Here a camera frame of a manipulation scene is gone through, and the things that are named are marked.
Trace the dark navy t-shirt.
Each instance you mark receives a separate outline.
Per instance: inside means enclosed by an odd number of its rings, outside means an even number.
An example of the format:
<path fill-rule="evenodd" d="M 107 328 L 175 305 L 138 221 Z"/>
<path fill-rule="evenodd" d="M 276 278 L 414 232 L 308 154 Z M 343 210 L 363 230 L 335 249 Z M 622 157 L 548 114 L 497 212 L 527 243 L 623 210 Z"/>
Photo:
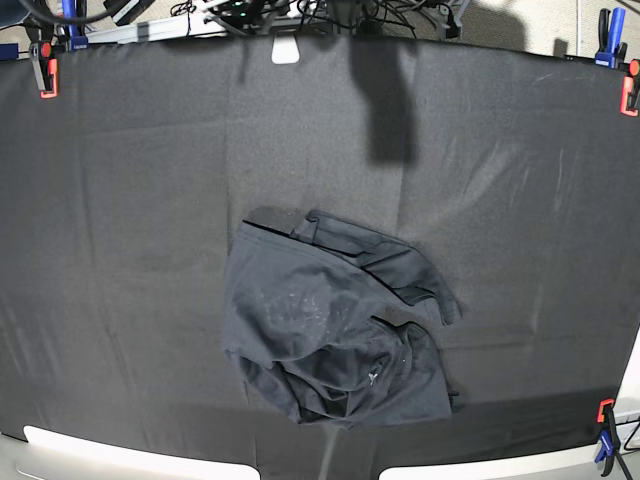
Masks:
<path fill-rule="evenodd" d="M 317 210 L 286 234 L 243 222 L 227 260 L 224 352 L 298 424 L 448 418 L 454 395 L 424 322 L 460 319 L 419 250 Z"/>

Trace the black table cloth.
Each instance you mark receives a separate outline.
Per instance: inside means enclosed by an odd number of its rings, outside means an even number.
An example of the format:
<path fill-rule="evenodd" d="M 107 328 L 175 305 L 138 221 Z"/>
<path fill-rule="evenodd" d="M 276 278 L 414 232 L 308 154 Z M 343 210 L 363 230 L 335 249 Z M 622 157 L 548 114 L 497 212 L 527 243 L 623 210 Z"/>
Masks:
<path fill-rule="evenodd" d="M 593 443 L 639 329 L 639 123 L 620 73 L 401 39 L 208 39 L 1 67 L 1 430 L 373 479 Z M 449 420 L 298 426 L 221 348 L 243 220 L 318 209 L 417 247 Z"/>

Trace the black power adapter box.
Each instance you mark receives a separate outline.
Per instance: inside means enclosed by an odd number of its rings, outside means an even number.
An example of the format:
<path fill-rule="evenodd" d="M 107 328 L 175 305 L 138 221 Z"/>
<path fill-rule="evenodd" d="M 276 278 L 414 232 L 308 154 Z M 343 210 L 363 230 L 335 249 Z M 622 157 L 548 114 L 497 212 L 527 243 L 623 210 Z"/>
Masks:
<path fill-rule="evenodd" d="M 154 3 L 154 0 L 127 0 L 121 8 L 115 11 L 111 19 L 117 26 L 132 24 Z"/>

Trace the blue bar clamp far-left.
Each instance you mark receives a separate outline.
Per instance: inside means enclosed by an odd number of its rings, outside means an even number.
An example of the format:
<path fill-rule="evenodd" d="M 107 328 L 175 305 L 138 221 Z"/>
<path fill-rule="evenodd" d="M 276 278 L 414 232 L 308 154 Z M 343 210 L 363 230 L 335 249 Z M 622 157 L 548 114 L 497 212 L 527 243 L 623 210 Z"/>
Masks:
<path fill-rule="evenodd" d="M 61 0 L 60 13 L 63 17 L 85 16 L 87 2 L 85 0 Z M 83 26 L 69 24 L 64 26 L 63 30 L 67 38 L 66 44 L 69 51 L 86 50 L 89 47 L 89 41 Z"/>

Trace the red black clamp near-right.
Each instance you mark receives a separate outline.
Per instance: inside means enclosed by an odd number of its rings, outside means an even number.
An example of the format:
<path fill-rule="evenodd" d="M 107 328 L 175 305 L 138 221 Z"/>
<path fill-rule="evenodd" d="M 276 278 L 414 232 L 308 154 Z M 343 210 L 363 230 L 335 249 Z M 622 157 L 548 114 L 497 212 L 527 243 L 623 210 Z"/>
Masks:
<path fill-rule="evenodd" d="M 599 424 L 615 422 L 615 415 L 613 411 L 614 406 L 615 400 L 613 398 L 601 400 L 598 407 L 596 421 Z"/>

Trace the red black clamp far-left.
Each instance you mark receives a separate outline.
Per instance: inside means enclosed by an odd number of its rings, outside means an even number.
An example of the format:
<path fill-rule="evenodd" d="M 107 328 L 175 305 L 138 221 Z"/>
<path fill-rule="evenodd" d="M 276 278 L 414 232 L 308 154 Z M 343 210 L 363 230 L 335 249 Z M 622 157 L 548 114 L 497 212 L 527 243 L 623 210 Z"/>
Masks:
<path fill-rule="evenodd" d="M 53 47 L 48 41 L 38 41 L 30 45 L 29 58 L 34 70 L 36 85 L 42 99 L 58 96 L 58 63 Z"/>

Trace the red black clamp far-right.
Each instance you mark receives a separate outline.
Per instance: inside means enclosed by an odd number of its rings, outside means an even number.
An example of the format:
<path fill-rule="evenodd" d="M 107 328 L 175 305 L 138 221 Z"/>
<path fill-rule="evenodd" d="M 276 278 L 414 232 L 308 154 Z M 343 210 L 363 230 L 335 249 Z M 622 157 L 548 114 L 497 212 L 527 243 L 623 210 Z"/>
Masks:
<path fill-rule="evenodd" d="M 630 117 L 639 116 L 639 60 L 633 59 L 623 80 L 620 112 Z"/>

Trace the blue bar clamp near-right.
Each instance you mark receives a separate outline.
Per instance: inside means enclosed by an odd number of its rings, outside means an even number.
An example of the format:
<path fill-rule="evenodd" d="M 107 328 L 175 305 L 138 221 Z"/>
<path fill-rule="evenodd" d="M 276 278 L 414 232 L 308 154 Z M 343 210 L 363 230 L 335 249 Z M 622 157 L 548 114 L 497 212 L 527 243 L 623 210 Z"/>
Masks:
<path fill-rule="evenodd" d="M 594 462 L 596 464 L 604 463 L 601 476 L 607 477 L 613 470 L 616 454 L 620 448 L 620 440 L 617 434 L 616 421 L 600 424 L 600 426 L 601 429 L 598 437 L 599 450 Z"/>

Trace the blue bar clamp far-right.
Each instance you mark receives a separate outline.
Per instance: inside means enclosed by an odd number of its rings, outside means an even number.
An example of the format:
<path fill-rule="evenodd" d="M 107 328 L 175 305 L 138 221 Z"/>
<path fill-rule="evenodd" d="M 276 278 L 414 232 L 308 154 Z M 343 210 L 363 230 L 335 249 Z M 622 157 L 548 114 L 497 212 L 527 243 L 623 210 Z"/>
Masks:
<path fill-rule="evenodd" d="M 616 7 L 603 8 L 598 18 L 599 47 L 594 56 L 597 65 L 619 69 L 624 64 L 627 44 L 621 41 L 626 10 Z"/>

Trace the aluminium frame rail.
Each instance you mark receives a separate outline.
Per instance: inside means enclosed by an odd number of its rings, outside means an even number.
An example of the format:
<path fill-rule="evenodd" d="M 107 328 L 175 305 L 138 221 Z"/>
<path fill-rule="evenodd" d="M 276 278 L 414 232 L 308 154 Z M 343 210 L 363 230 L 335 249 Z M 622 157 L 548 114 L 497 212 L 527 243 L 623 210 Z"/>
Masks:
<path fill-rule="evenodd" d="M 187 37 L 224 36 L 227 31 L 201 12 L 140 22 L 87 34 L 90 44 L 128 44 Z"/>

